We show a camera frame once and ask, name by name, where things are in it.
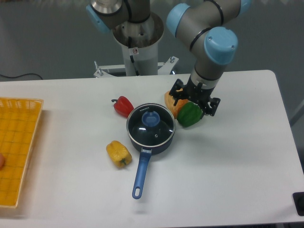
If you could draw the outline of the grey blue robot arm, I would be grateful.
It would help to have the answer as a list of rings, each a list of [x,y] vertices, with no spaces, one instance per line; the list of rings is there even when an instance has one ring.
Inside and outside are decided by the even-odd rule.
[[[211,93],[238,47],[237,36],[224,24],[250,5],[249,0],[205,0],[196,7],[180,3],[166,21],[151,11],[148,0],[92,0],[86,11],[97,30],[112,31],[128,76],[157,74],[158,43],[167,28],[196,57],[188,82],[177,80],[170,95],[175,101],[190,100],[213,116],[220,99]]]

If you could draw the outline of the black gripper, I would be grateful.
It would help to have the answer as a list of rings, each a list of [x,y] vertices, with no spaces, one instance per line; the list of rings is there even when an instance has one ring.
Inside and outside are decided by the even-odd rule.
[[[184,85],[180,79],[177,79],[172,86],[169,95],[172,96],[176,106],[179,100],[188,99],[195,104],[203,107],[203,113],[205,115],[214,116],[218,105],[220,103],[220,98],[211,98],[211,93],[214,88],[204,89],[202,83],[195,85],[191,79],[188,80],[187,84]]]

